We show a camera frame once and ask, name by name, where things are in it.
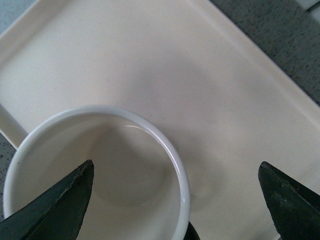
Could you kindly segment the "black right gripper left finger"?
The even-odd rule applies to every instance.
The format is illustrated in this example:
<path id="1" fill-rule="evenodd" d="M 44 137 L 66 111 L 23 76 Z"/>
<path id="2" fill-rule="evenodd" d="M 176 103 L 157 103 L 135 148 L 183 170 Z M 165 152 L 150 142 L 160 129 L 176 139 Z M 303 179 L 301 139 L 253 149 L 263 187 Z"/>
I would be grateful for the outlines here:
<path id="1" fill-rule="evenodd" d="M 25 207 L 0 223 L 2 240 L 75 240 L 93 188 L 94 164 L 87 160 Z"/>

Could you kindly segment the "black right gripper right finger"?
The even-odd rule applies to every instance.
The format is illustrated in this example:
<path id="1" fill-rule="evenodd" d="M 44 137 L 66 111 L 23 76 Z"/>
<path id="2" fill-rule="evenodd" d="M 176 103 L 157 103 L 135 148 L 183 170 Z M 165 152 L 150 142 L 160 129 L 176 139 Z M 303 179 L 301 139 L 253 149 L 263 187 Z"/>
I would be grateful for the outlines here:
<path id="1" fill-rule="evenodd" d="M 258 180 L 266 206 L 283 240 L 320 238 L 320 195 L 264 161 Z"/>

